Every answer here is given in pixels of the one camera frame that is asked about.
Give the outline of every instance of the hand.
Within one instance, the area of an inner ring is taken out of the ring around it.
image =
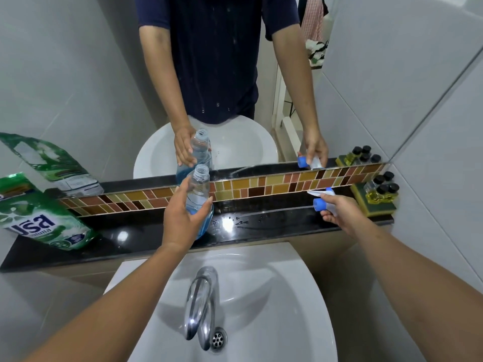
[[[305,146],[307,147],[307,164],[312,163],[312,159],[317,155],[320,159],[320,163],[323,167],[327,166],[327,160],[329,158],[329,148],[320,134],[319,128],[307,128],[303,133]]]
[[[321,211],[320,214],[324,221],[338,225],[350,237],[354,237],[355,227],[360,224],[361,221],[368,220],[353,198],[344,195],[329,195],[324,193],[320,194],[320,198],[327,203],[335,205],[337,210],[337,217],[335,217],[330,211]]]
[[[196,164],[196,159],[191,155],[193,153],[193,149],[191,148],[191,138],[195,133],[196,129],[190,124],[174,130],[174,148],[176,149],[178,166],[185,164],[189,167],[193,167]]]
[[[208,216],[213,203],[213,197],[210,197],[197,213],[190,215],[186,210],[189,181],[189,176],[183,180],[164,211],[164,233],[161,245],[161,248],[173,249],[183,256],[195,241],[199,228]]]

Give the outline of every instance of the shirt sleeve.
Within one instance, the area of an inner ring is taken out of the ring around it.
[[[134,0],[139,27],[144,25],[170,29],[169,0]]]
[[[299,23],[299,11],[295,0],[263,0],[262,18],[265,23],[265,38],[272,40],[272,35],[281,29]]]

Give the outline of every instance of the dark blue t-shirt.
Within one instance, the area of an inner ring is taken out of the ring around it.
[[[261,19],[266,38],[299,23],[295,0],[136,0],[139,25],[171,31],[186,112],[221,123],[258,99]]]

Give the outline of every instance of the person's left hand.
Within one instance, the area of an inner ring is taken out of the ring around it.
[[[213,203],[210,197],[194,215],[186,210],[189,176],[176,189],[164,211],[164,233],[161,248],[173,249],[185,255],[196,239],[199,228]]]
[[[311,164],[313,157],[317,155],[320,159],[320,164],[323,167],[327,166],[327,160],[329,159],[329,148],[320,134],[318,127],[304,129],[304,140],[307,148],[307,164]]]

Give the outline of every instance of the faucet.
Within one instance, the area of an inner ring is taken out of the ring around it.
[[[184,337],[191,340],[198,333],[199,345],[203,350],[211,347],[218,303],[218,273],[212,266],[202,267],[196,273],[186,298]]]

